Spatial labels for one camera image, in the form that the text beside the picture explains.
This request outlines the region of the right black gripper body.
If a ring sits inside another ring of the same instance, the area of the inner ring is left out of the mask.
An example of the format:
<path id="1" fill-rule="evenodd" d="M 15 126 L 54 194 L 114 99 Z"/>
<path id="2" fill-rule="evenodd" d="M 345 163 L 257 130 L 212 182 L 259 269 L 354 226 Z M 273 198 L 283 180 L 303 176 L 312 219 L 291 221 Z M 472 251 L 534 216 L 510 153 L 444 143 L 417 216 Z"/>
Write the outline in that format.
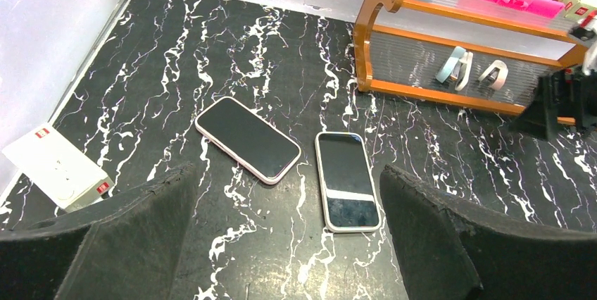
<path id="1" fill-rule="evenodd" d="M 589 75 L 585 75 L 581 66 L 573 66 L 562 73 L 563 95 L 558 116 L 573 118 L 578 132 L 596 131 L 596 71 L 589 70 Z"/>

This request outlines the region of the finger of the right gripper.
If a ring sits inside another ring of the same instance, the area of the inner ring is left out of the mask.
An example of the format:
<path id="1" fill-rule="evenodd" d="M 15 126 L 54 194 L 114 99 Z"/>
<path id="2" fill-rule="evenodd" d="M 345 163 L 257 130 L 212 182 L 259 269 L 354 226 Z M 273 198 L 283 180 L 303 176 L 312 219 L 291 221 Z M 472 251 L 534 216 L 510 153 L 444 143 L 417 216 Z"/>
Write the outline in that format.
<path id="1" fill-rule="evenodd" d="M 565 76 L 562 73 L 540 77 L 534 90 L 533 101 L 510 122 L 509 130 L 539 140 L 551 140 L 558 127 L 564 86 Z"/>

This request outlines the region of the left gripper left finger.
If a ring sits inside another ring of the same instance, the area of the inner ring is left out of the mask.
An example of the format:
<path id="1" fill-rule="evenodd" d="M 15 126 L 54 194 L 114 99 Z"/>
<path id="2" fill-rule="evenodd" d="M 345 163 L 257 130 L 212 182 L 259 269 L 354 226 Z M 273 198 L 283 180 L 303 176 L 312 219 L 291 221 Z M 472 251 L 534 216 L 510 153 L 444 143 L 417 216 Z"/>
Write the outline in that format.
<path id="1" fill-rule="evenodd" d="M 198 194 L 183 163 L 104 201 L 1 233 L 2 299 L 167 299 Z"/>

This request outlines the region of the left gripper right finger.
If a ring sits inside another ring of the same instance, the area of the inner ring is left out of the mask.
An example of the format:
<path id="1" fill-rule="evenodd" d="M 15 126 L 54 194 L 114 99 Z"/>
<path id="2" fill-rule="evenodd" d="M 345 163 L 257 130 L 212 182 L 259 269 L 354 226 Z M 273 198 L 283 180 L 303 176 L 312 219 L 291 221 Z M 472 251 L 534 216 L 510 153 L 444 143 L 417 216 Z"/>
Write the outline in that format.
<path id="1" fill-rule="evenodd" d="M 595 299 L 596 235 L 493 211 L 386 165 L 379 195 L 410 299 Z"/>

